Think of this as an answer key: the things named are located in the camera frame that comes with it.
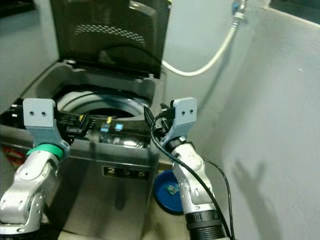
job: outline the top-load washing machine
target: top-load washing machine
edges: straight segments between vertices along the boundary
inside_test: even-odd
[[[2,151],[23,163],[33,140],[20,101],[54,99],[58,123],[83,132],[47,193],[50,222],[89,239],[139,240],[159,157],[144,106],[158,112],[164,98],[170,2],[52,0],[51,9],[59,59],[1,115]]]

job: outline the transparent lid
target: transparent lid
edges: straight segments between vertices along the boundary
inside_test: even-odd
[[[168,0],[51,0],[61,59],[160,76]]]

